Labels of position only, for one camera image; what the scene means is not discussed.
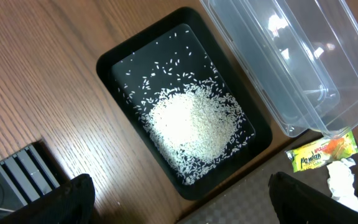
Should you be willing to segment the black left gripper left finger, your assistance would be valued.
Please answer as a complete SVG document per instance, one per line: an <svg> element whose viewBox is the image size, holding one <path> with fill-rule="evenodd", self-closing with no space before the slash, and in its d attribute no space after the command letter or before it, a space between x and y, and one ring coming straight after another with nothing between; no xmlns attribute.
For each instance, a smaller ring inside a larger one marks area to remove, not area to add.
<svg viewBox="0 0 358 224"><path fill-rule="evenodd" d="M95 201L93 180L81 174L0 219L0 224L86 224Z"/></svg>

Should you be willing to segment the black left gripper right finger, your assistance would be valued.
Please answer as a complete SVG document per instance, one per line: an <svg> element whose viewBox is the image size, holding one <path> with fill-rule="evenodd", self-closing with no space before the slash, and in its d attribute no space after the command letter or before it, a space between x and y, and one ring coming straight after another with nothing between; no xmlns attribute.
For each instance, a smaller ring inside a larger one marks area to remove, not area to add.
<svg viewBox="0 0 358 224"><path fill-rule="evenodd" d="M272 174L268 192L280 224L358 224L358 212L284 172Z"/></svg>

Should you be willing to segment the white rice pile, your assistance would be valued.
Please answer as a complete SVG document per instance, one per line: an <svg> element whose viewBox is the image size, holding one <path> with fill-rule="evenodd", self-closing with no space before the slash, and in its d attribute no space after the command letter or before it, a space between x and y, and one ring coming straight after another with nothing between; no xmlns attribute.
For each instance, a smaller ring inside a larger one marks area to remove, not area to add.
<svg viewBox="0 0 358 224"><path fill-rule="evenodd" d="M255 129L186 24L112 66L116 92L184 185L243 150Z"/></svg>

